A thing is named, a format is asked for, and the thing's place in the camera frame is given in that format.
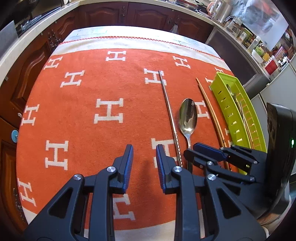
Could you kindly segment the person's right hand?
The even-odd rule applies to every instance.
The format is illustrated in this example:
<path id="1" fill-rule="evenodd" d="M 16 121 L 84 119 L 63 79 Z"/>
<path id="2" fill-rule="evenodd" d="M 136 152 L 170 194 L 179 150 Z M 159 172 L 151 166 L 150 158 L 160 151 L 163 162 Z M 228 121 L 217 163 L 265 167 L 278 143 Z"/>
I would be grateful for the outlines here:
<path id="1" fill-rule="evenodd" d="M 289 196 L 289 203 L 282 214 L 271 213 L 265 217 L 259 218 L 257 221 L 261 226 L 265 227 L 269 233 L 272 233 L 282 222 L 292 206 L 292 199 Z"/>

